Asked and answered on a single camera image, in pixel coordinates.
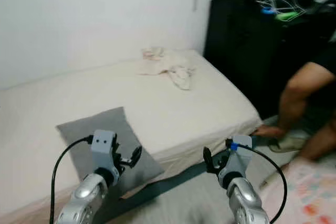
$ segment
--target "gray pillow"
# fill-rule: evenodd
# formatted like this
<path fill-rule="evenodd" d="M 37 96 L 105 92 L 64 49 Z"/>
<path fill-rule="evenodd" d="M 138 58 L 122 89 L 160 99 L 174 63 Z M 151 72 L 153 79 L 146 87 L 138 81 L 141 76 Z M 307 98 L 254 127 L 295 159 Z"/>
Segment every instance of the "gray pillow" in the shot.
<path fill-rule="evenodd" d="M 92 135 L 95 130 L 114 131 L 118 136 L 117 142 L 120 144 L 117 152 L 122 157 L 130 157 L 134 149 L 140 145 L 131 126 L 126 121 L 123 107 L 108 110 L 89 118 L 61 124 L 57 126 L 57 129 L 61 132 L 67 145 Z M 70 150 L 72 161 L 81 180 L 96 168 L 90 148 L 90 145 L 81 143 Z M 119 183 L 114 187 L 110 187 L 109 195 L 114 199 L 119 198 L 126 192 L 145 184 L 163 172 L 162 167 L 143 148 L 136 166 L 132 169 L 126 167 Z"/>

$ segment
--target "bed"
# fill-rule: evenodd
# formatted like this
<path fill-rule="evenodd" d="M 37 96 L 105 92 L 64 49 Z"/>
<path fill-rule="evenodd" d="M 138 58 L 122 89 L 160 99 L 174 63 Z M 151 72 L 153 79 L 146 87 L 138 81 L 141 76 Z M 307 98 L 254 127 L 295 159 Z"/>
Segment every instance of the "bed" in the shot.
<path fill-rule="evenodd" d="M 66 147 L 56 125 L 123 106 L 141 144 L 164 168 L 160 180 L 201 162 L 203 146 L 218 153 L 224 139 L 250 134 L 261 124 L 255 108 L 225 76 L 195 51 L 185 54 L 195 66 L 190 91 L 178 89 L 166 74 L 137 74 L 141 60 L 0 91 L 0 217 L 25 206 L 31 210 L 29 204 L 48 197 L 51 170 Z M 78 183 L 66 156 L 57 191 Z"/>

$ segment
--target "crumpled towel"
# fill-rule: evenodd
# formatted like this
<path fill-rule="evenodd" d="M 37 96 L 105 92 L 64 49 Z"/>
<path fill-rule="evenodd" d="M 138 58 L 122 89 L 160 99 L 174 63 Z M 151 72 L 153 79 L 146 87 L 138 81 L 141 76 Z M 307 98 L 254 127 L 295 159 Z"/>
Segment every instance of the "crumpled towel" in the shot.
<path fill-rule="evenodd" d="M 173 83 L 182 90 L 191 89 L 194 67 L 183 50 L 151 47 L 142 50 L 143 61 L 139 74 L 167 73 Z"/>

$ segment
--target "black cabinet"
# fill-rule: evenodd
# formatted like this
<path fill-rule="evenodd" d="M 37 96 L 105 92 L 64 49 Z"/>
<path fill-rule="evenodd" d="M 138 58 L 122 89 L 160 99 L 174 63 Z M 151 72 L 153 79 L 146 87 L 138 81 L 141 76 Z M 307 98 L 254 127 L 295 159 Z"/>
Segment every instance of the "black cabinet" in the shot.
<path fill-rule="evenodd" d="M 314 27 L 306 16 L 275 20 L 254 0 L 212 0 L 204 57 L 266 118 L 277 113 L 288 79 L 326 41 Z"/>

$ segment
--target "green object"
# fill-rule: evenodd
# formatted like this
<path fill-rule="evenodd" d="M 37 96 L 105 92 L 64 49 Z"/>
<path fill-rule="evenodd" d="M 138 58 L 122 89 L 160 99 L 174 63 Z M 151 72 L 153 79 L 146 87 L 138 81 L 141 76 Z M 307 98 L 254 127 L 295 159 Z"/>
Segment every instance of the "green object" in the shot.
<path fill-rule="evenodd" d="M 289 19 L 294 18 L 298 14 L 299 14 L 298 12 L 279 13 L 275 17 L 275 19 L 280 20 L 280 21 L 287 21 Z"/>

